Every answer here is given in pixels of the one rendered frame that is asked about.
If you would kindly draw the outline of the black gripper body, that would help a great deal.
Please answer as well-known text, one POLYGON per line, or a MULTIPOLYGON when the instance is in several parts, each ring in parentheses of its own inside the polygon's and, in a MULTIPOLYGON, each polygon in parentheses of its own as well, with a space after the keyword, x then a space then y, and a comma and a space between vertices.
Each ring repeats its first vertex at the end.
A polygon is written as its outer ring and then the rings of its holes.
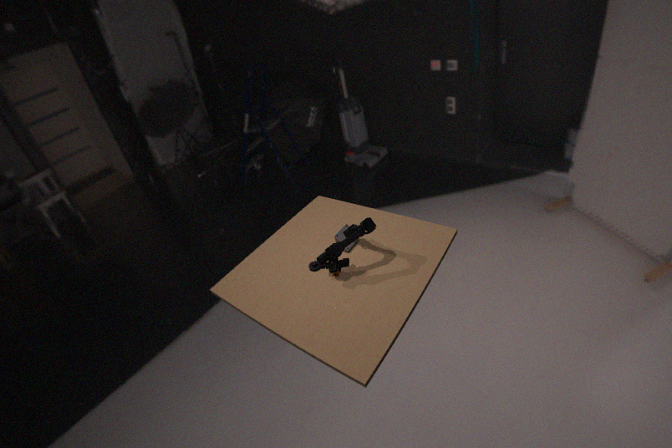
MULTIPOLYGON (((349 259, 348 258, 343 258, 343 260, 339 260, 338 258, 332 260, 331 258, 329 259, 330 262, 336 261, 337 264, 340 267, 349 267, 349 259)), ((324 265, 319 264, 320 269, 325 269, 328 268, 328 262, 324 263, 324 265)))

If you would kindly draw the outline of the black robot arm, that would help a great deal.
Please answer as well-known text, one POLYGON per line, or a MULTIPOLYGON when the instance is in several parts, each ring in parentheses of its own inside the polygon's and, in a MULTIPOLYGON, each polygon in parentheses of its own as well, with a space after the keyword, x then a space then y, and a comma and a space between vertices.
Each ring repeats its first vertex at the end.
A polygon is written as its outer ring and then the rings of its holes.
MULTIPOLYGON (((349 244, 357 240, 359 237, 364 236, 365 234, 370 234, 376 229, 376 227, 377 226, 370 217, 367 217, 362 222, 360 222, 359 226, 354 224, 351 225, 346 231, 344 231, 346 238, 341 242, 333 243, 330 247, 325 249, 325 252, 317 257, 318 263, 320 265, 324 265, 324 263, 328 262, 330 258, 332 260, 338 258, 349 244)), ((340 267, 336 261, 328 262, 328 270, 330 273, 337 272, 339 269, 340 267)))

